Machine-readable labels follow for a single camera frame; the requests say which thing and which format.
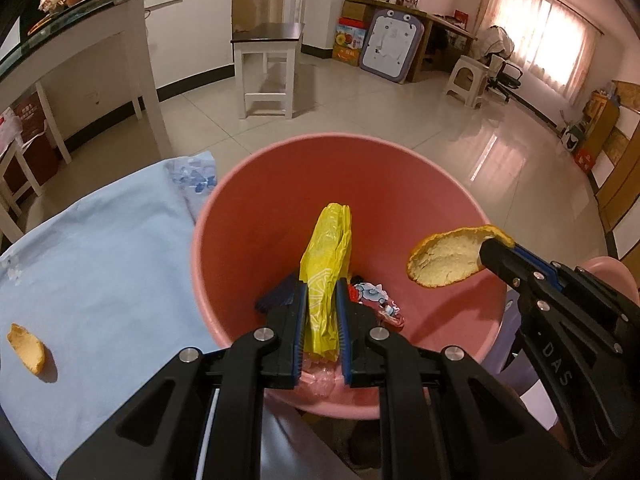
cardboard box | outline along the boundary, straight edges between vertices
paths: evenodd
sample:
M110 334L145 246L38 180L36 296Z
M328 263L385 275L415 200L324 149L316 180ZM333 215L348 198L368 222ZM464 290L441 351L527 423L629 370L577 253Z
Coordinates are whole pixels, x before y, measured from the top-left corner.
M333 58L358 66L367 31L341 23L335 29Z
M342 13L340 16L343 18L358 20L359 22L367 24L371 21L371 15L372 12L370 12L369 6L365 4L357 4L356 2L347 1L342 4Z

pink bowl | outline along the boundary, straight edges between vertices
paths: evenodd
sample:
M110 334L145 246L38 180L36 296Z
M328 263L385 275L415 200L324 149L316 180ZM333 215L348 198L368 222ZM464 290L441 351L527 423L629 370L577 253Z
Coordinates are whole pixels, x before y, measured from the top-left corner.
M485 270L462 283L424 289L406 276L424 237L488 223L459 183L396 144L348 134L295 137L254 153L218 184L193 237L191 273L204 321L221 347L265 318L257 298L300 264L329 202L351 207L351 271L382 283L402 309L412 344L440 351L456 344L482 361L495 341L506 286ZM318 399L270 393L302 410L338 418L378 418L376 389L350 389L338 376Z

plastic wrapper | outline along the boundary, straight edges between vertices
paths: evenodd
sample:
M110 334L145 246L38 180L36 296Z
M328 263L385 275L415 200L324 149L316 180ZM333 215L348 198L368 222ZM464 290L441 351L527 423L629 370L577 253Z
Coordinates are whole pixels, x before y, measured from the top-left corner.
M300 384L316 397L324 399L334 390L337 364L305 354Z
M351 211L331 203L320 216L300 260L300 280L308 284L309 315L304 350L328 361L338 359L334 288L346 278L351 257Z
M14 139L22 133L22 122L11 108L0 114L0 155L3 155Z

red box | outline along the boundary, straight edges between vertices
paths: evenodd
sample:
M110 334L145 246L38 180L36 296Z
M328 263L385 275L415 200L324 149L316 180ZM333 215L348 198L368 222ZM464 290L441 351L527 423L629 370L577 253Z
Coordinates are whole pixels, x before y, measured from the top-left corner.
M347 25L347 27L367 28L364 25L364 22L361 22L360 20L352 20L351 18L340 18L338 23L341 25Z
M574 161L585 173L589 173L596 164L595 158L585 149L578 150L578 153L574 156Z

window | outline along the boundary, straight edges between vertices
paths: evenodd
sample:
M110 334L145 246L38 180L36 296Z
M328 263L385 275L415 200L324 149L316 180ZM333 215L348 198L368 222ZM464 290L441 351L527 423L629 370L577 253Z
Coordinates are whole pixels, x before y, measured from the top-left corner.
M575 101L598 39L593 25L558 0L482 0L479 18L478 30L507 31L513 62Z

